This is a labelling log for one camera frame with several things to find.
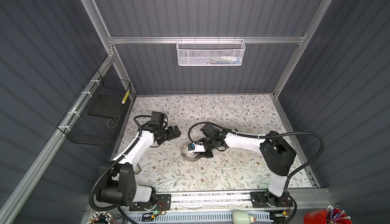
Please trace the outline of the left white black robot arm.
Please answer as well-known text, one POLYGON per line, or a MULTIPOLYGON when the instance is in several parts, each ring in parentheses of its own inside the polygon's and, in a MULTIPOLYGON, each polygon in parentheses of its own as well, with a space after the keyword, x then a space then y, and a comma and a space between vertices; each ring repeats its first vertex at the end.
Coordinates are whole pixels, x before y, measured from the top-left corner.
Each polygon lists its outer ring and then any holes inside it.
POLYGON ((122 206, 143 208, 156 204, 155 187, 136 183, 136 167, 144 153, 154 143, 160 146, 181 136, 177 126, 168 126, 168 116, 162 112, 138 115, 133 118, 138 134, 107 166, 100 168, 100 177, 89 194, 93 210, 108 211, 122 206))

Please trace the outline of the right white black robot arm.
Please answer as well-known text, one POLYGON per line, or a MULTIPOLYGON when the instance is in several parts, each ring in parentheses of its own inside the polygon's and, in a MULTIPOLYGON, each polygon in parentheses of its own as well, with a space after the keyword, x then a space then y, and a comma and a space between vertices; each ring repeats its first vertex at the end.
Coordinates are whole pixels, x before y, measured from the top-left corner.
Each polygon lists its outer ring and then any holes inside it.
POLYGON ((212 123, 206 123, 201 132, 205 136, 201 139, 203 144, 200 147, 195 143, 188 146, 198 153, 198 157, 212 158, 212 151, 218 148, 238 148, 261 154, 271 172, 265 200, 270 206, 282 203, 288 187, 287 176, 296 157, 296 151, 283 137, 275 131, 268 133, 267 139, 263 135, 248 136, 219 130, 212 123))

